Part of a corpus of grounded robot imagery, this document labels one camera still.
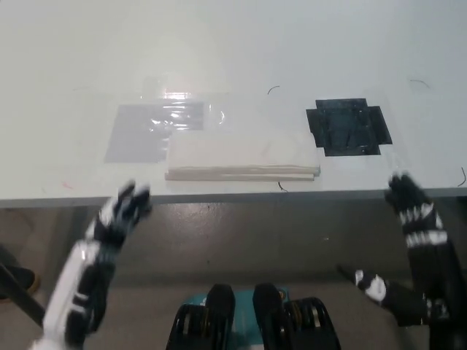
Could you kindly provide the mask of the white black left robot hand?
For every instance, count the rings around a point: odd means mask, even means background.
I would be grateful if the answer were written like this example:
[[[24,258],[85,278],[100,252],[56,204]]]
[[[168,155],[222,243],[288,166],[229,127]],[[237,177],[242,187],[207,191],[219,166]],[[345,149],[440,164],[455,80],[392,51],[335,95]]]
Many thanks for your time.
[[[150,187],[137,187],[130,180],[99,209],[85,232],[85,240],[121,250],[127,237],[151,210]]]

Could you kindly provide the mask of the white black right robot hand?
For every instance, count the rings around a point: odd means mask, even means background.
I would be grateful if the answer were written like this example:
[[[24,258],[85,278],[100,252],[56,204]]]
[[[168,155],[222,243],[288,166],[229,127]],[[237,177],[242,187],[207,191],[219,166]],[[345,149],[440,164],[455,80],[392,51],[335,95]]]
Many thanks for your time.
[[[434,202],[410,175],[393,174],[385,200],[401,224],[408,249],[446,244],[448,235]]]

